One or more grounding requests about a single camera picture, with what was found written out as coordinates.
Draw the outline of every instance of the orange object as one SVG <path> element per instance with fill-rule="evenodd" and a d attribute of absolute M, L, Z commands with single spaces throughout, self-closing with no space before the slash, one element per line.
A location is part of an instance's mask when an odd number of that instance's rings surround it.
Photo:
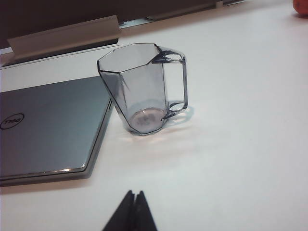
<path fill-rule="evenodd" d="M 293 0 L 294 9 L 302 15 L 308 15 L 308 0 Z"/>

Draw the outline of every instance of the dark background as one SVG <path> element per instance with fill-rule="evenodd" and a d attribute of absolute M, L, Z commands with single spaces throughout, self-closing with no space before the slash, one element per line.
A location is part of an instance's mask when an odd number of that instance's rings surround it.
<path fill-rule="evenodd" d="M 117 15 L 119 22 L 215 0 L 0 0 L 0 48 L 7 39 Z"/>

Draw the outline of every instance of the clear plastic mug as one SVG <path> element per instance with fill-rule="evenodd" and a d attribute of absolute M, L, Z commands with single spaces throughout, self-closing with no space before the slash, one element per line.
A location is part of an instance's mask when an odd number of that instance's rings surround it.
<path fill-rule="evenodd" d="M 167 99 L 163 64 L 182 64 L 184 100 Z M 109 52 L 97 65 L 116 110 L 130 132 L 139 135 L 157 132 L 170 117 L 187 108 L 186 61 L 181 52 L 153 43 L 134 43 Z M 177 104 L 182 104 L 182 108 L 172 110 Z"/>

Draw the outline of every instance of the silver laptop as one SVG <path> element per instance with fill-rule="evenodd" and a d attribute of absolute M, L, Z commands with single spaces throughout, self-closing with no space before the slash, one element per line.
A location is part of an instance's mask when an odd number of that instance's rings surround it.
<path fill-rule="evenodd" d="M 0 186 L 87 178 L 111 101 L 100 77 L 0 94 Z"/>

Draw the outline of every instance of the laptop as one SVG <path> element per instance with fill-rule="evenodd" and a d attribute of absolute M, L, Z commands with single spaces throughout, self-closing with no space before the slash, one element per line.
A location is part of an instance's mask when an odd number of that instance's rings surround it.
<path fill-rule="evenodd" d="M 100 77 L 0 94 L 0 186 L 91 175 L 111 113 Z"/>

